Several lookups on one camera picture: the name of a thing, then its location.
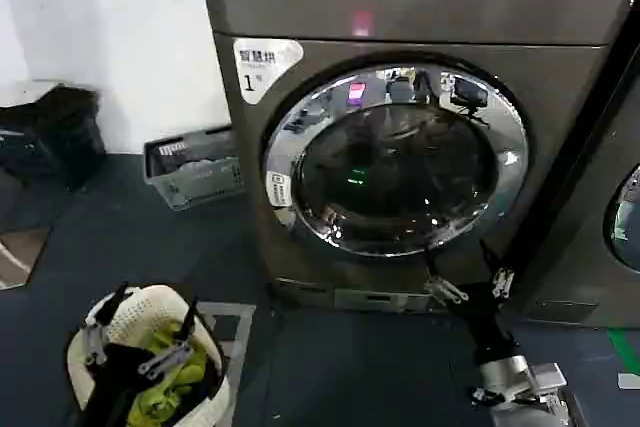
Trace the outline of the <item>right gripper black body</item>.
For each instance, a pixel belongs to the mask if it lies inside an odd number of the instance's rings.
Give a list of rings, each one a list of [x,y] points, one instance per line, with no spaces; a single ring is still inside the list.
[[[461,318],[475,343],[474,362],[477,365],[516,355],[516,341],[499,321],[499,302],[488,283],[462,286],[467,300],[451,306],[451,312]]]

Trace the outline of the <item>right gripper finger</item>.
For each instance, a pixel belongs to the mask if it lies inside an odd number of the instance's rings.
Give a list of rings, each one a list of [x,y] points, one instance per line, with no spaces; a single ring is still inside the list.
[[[426,281],[424,289],[441,304],[461,304],[463,302],[463,292],[453,283],[441,277],[436,269],[436,264],[430,250],[424,250],[424,262]]]
[[[491,292],[495,299],[508,299],[515,278],[515,272],[484,241],[479,241],[483,259],[491,273]]]

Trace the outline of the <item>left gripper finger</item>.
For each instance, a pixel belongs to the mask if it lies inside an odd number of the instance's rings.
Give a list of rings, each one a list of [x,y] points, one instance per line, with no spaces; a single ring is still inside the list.
[[[108,343],[107,327],[127,295],[127,285],[120,285],[112,294],[99,301],[87,314],[82,328],[85,363],[102,365],[107,360],[104,347]]]
[[[154,356],[138,367],[138,374],[146,379],[157,379],[179,364],[185,363],[194,353],[190,337],[195,330],[197,300],[189,305],[182,325],[174,335],[174,343],[160,354]]]

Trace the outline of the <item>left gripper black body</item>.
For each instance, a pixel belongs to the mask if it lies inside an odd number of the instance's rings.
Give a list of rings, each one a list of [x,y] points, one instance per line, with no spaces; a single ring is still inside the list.
[[[89,354],[94,388],[89,397],[90,426],[126,426],[137,395],[153,382],[139,368],[154,354],[147,349],[107,343]]]

